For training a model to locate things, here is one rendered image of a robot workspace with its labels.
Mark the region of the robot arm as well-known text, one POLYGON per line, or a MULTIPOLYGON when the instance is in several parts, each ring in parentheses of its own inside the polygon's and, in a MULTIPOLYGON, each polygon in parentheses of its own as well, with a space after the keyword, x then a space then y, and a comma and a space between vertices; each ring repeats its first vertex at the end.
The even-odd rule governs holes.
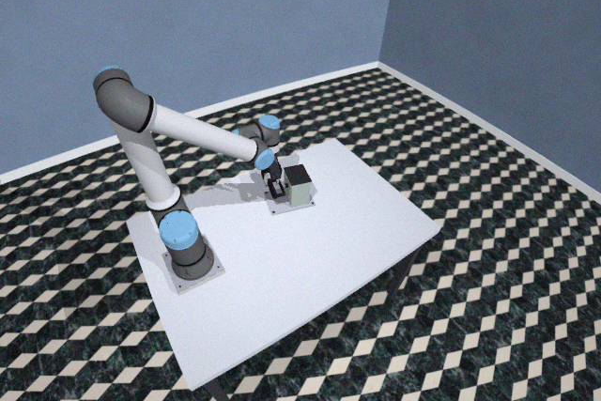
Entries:
POLYGON ((98 106, 108 116, 146 192, 146 205, 172 257, 174 273, 187 281, 200 279, 213 266, 213 252, 179 187, 171 182, 150 132, 252 163, 258 170, 269 168, 275 180, 282 177, 274 155, 280 150, 280 121, 264 115, 254 124, 227 131, 157 104, 129 77, 119 66, 99 69, 93 78, 98 106))

